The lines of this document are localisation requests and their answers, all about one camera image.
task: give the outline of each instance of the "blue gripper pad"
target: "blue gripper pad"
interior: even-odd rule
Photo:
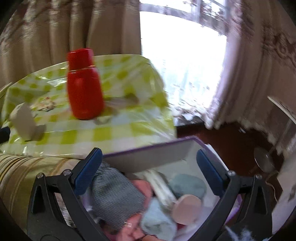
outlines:
[[[82,161],[86,162],[81,172],[75,179],[74,193],[75,195],[83,195],[90,185],[96,171],[99,169],[103,159],[101,149],[94,148],[89,155]]]
[[[224,195],[223,180],[205,155],[202,149],[196,153],[196,162],[210,185],[213,193],[219,197]]]

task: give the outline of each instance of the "screw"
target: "screw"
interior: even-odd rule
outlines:
[[[227,174],[231,177],[235,176],[235,171],[228,171]]]
[[[70,169],[66,169],[63,171],[63,175],[64,176],[69,176],[71,174],[71,170]]]
[[[256,174],[256,178],[261,180],[262,179],[262,176],[260,174]]]
[[[43,177],[43,173],[42,173],[42,172],[38,173],[38,174],[36,175],[36,177],[37,177],[38,179],[40,179],[41,177]]]

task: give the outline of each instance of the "yellow and white tablecloth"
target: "yellow and white tablecloth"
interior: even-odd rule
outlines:
[[[150,61],[140,55],[95,56],[104,99],[120,102],[136,99],[125,107],[106,106],[93,120],[73,117],[67,98],[67,62],[39,70],[9,87],[1,113],[3,126],[11,128],[4,154],[32,157],[55,156],[82,159],[94,147],[104,154],[175,138],[171,111],[163,82]],[[37,111],[36,105],[50,97],[57,105],[51,111]],[[38,125],[46,132],[39,141],[23,141],[9,121],[16,105],[27,102]]]

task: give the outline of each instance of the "wooden floor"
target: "wooden floor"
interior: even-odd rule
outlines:
[[[204,125],[185,126],[177,128],[178,137],[195,135],[200,138],[205,144],[211,144],[223,162],[230,169],[242,176],[254,176],[257,173],[267,178],[260,168],[257,166],[254,159],[254,148],[259,146],[269,150],[272,145],[267,141],[263,133],[249,130],[245,133],[240,131],[238,123],[223,125],[219,130],[208,130]],[[272,154],[275,168],[279,171],[283,156],[278,156],[276,152]],[[276,198],[279,199],[282,189],[277,182],[276,175],[269,179],[276,189]],[[269,188],[271,206],[274,208],[276,201],[274,191]]]

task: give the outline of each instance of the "red object in box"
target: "red object in box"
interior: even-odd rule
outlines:
[[[93,64],[93,51],[89,48],[68,53],[69,72],[67,90],[73,115],[89,120],[100,115],[104,108],[100,77]]]

